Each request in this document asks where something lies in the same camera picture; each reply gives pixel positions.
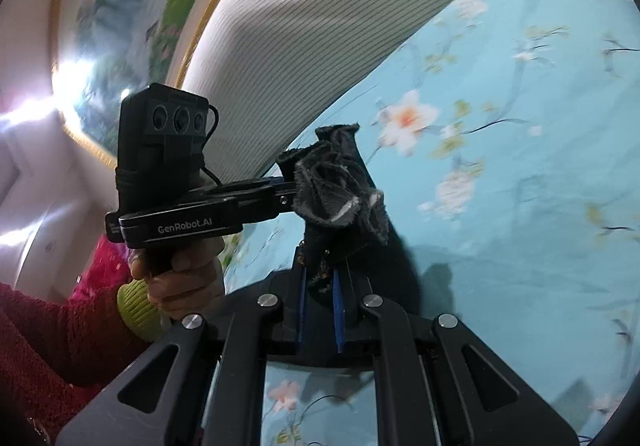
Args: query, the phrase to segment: finger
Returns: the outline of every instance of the finger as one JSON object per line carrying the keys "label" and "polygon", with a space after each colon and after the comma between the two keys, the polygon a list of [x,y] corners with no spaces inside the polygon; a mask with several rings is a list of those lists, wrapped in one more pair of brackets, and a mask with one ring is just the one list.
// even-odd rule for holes
{"label": "finger", "polygon": [[171,265],[175,271],[196,269],[211,262],[223,249],[225,249],[225,241],[221,236],[197,240],[185,249],[176,251],[172,257]]}
{"label": "finger", "polygon": [[149,274],[143,249],[132,249],[129,253],[129,270],[134,280],[142,280]]}
{"label": "finger", "polygon": [[220,275],[217,258],[206,266],[183,272],[168,271],[148,280],[149,300],[161,301],[213,283]]}
{"label": "finger", "polygon": [[193,312],[202,312],[209,308],[217,299],[223,296],[219,288],[213,285],[192,291],[185,296],[163,301],[158,308],[167,312],[172,318],[178,319]]}

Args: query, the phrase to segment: camera lens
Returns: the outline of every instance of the camera lens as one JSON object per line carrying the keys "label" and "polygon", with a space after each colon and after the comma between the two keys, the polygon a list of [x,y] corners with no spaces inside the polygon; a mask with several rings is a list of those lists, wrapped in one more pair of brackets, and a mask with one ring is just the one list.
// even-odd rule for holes
{"label": "camera lens", "polygon": [[196,117],[193,119],[193,127],[196,129],[196,132],[201,132],[204,128],[204,116],[201,113],[197,113]]}
{"label": "camera lens", "polygon": [[156,109],[151,114],[151,122],[154,124],[156,130],[162,130],[166,125],[166,109],[164,106],[156,106]]}
{"label": "camera lens", "polygon": [[189,127],[189,111],[181,106],[175,111],[174,115],[174,128],[178,134],[187,131]]}

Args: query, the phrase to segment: black gripper frame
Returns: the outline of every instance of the black gripper frame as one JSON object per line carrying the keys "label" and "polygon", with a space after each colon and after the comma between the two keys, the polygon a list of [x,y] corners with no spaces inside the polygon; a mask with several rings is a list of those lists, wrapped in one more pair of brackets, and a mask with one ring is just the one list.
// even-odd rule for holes
{"label": "black gripper frame", "polygon": [[[408,315],[381,297],[363,302],[368,279],[352,278],[346,262],[337,275],[344,343],[334,364],[373,369],[380,446],[578,445],[573,429],[457,318]],[[56,444],[259,446],[266,362],[300,362],[306,298],[298,247],[291,270],[226,296],[215,314],[176,322]]]}

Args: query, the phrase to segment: pink flower print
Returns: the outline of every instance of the pink flower print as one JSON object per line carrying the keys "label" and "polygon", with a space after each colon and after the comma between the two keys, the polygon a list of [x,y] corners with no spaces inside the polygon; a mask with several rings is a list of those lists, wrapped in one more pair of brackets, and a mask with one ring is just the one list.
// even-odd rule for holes
{"label": "pink flower print", "polygon": [[276,388],[268,391],[268,396],[275,402],[273,413],[277,413],[283,408],[285,410],[295,410],[298,404],[298,391],[300,386],[295,381],[283,381]]}
{"label": "pink flower print", "polygon": [[409,90],[399,105],[383,108],[378,122],[385,126],[380,133],[379,145],[396,146],[404,155],[411,155],[420,133],[432,125],[440,111],[427,103],[420,103],[420,92]]}

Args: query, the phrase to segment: blue bedsheet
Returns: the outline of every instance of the blue bedsheet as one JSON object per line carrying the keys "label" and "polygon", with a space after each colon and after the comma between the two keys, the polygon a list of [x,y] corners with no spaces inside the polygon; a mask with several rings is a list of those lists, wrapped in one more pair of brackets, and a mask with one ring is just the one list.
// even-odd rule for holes
{"label": "blue bedsheet", "polygon": [[[632,0],[455,0],[292,144],[359,122],[423,315],[459,315],[587,436],[640,368],[638,49]],[[227,289],[289,267],[302,232],[247,228]],[[267,383],[262,444],[376,444],[370,373]]]}

